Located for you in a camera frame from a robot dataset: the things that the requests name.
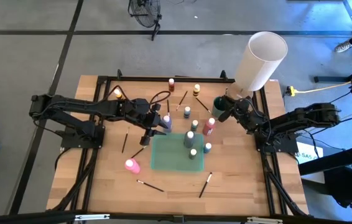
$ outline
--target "pink paint bottle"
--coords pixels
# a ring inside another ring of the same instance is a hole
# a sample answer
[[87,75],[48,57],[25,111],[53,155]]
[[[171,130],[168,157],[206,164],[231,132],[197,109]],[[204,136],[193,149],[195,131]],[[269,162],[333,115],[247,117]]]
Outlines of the pink paint bottle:
[[215,119],[209,118],[209,120],[205,123],[205,126],[203,127],[202,134],[210,135],[214,128],[215,128]]
[[125,162],[125,168],[134,174],[138,174],[140,172],[140,166],[134,159],[128,159]]

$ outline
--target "paintbrush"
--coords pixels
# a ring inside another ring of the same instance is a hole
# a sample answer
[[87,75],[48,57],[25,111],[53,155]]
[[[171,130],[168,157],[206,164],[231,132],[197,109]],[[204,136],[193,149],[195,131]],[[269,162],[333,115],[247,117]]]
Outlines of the paintbrush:
[[127,140],[127,134],[129,133],[129,127],[127,127],[126,135],[125,135],[125,140],[124,140],[124,146],[122,146],[122,153],[124,153],[125,150],[125,145],[126,145],[126,140]]
[[143,148],[141,148],[137,153],[135,153],[135,155],[133,155],[131,157],[131,159],[133,159],[135,156],[137,156],[141,151],[143,151],[143,149],[145,149],[147,146],[144,146]]
[[137,182],[140,183],[140,184],[144,184],[144,185],[147,185],[147,186],[149,186],[149,187],[152,187],[153,189],[159,190],[160,192],[164,192],[164,190],[161,190],[161,189],[159,189],[158,187],[154,187],[154,186],[151,185],[151,184],[147,184],[147,183],[145,183],[145,182],[143,182],[143,181],[141,181],[141,180],[137,180]]
[[207,180],[206,180],[206,182],[205,182],[205,185],[203,186],[203,188],[202,188],[202,190],[201,190],[201,193],[200,193],[199,198],[201,198],[202,193],[203,193],[203,191],[205,190],[205,187],[206,187],[206,185],[208,184],[208,182],[209,182],[209,180],[211,179],[211,177],[212,177],[212,172],[209,174],[209,177],[207,178]]
[[188,91],[186,91],[186,93],[184,93],[184,96],[183,96],[182,100],[180,100],[180,103],[177,105],[177,107],[176,107],[176,111],[177,111],[178,107],[182,104],[182,102],[183,102],[184,98],[185,98],[185,97],[186,97],[186,95],[187,95],[187,92],[188,92]]
[[198,100],[198,102],[201,103],[201,105],[211,114],[211,111],[196,97],[196,99]]
[[169,100],[166,100],[166,104],[168,105],[168,116],[170,116],[170,114],[169,114]]

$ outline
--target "yellow cable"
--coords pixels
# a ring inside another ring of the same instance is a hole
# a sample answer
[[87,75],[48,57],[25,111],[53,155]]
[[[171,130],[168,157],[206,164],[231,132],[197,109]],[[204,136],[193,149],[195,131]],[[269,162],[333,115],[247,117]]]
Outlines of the yellow cable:
[[307,90],[307,91],[298,91],[298,90],[294,89],[294,92],[295,93],[312,93],[312,92],[315,92],[315,91],[327,90],[327,89],[331,89],[331,88],[347,85],[349,83],[351,83],[351,82],[346,82],[346,83],[342,83],[342,84],[339,84],[339,85],[328,86],[328,87],[324,87],[324,88],[319,88],[319,89],[315,89],[315,90]]

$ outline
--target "red paint bottle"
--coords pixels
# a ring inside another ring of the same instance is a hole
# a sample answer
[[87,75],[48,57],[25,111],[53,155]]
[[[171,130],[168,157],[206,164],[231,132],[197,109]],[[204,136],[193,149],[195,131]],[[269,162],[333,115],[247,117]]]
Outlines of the red paint bottle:
[[209,120],[205,123],[202,133],[204,135],[210,135],[215,128],[215,119],[209,118]]
[[169,91],[175,90],[175,80],[173,78],[169,78]]

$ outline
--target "fan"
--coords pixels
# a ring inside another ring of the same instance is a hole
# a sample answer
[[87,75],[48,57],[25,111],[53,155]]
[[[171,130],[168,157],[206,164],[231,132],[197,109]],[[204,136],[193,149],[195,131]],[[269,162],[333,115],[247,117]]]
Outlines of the fan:
[[127,12],[131,17],[135,17],[140,25],[150,28],[154,27],[151,35],[151,40],[154,40],[161,26],[159,20],[162,19],[160,14],[161,5],[160,0],[129,0]]

